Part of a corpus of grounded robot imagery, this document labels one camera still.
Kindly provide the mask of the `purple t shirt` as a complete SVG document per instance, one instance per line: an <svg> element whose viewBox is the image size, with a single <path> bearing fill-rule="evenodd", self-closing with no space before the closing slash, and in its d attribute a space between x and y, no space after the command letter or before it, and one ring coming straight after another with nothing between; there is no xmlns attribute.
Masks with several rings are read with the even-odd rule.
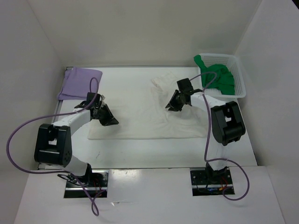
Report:
<svg viewBox="0 0 299 224"><path fill-rule="evenodd" d="M58 100L86 99L91 79L94 77L100 82L102 74L99 70L77 67L66 70L61 91L57 96Z"/></svg>

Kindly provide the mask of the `white t shirt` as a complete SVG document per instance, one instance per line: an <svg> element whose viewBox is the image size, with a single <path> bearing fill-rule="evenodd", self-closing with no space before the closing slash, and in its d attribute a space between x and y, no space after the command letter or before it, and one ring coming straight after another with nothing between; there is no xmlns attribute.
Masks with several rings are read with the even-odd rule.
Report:
<svg viewBox="0 0 299 224"><path fill-rule="evenodd" d="M207 120L203 110L185 105L179 112L165 107L177 89L181 78L166 73L151 79L149 86L136 84L124 87L102 88L105 97L119 124L102 126L90 122L89 140L146 140L204 138L207 135Z"/></svg>

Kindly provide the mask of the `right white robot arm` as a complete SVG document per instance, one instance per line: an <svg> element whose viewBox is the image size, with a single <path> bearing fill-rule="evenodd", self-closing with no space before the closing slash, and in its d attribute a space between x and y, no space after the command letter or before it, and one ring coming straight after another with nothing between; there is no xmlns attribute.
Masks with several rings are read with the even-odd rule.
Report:
<svg viewBox="0 0 299 224"><path fill-rule="evenodd" d="M189 105L207 112L205 178L209 183L216 183L227 170L227 145L239 141L246 132L239 106L235 101L225 102L205 94L201 89L194 89L188 78L177 81L177 85L178 89L166 108L178 112Z"/></svg>

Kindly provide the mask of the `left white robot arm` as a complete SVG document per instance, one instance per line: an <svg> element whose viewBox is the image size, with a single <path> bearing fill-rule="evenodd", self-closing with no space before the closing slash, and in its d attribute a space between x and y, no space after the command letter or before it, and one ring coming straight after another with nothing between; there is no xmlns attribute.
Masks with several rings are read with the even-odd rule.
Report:
<svg viewBox="0 0 299 224"><path fill-rule="evenodd" d="M67 180L77 180L82 186L92 184L97 176L91 165L72 154L72 135L91 120L102 126L118 125L104 97L98 93L87 93L85 101L77 105L72 114L52 124L42 124L38 129L34 159L38 163L57 166L68 172Z"/></svg>

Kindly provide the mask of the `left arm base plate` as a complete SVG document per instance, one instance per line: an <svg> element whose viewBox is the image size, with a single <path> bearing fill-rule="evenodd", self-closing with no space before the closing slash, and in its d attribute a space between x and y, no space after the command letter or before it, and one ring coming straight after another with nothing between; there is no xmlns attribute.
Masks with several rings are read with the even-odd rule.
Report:
<svg viewBox="0 0 299 224"><path fill-rule="evenodd" d="M108 186L108 176L109 171L98 171L93 172L95 176L91 182L83 183L86 191L91 196L91 198L107 198L107 186ZM78 181L72 176L61 175L61 178L66 180L64 198L87 198L87 195L79 185Z"/></svg>

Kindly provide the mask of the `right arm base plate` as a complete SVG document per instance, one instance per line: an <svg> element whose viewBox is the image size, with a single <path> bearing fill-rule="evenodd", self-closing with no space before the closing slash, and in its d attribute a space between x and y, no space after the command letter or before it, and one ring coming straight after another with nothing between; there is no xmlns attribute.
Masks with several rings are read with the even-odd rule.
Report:
<svg viewBox="0 0 299 224"><path fill-rule="evenodd" d="M196 168L190 170L190 176L193 196L217 196L223 191L226 195L235 194L229 169L223 174L208 177L205 168Z"/></svg>

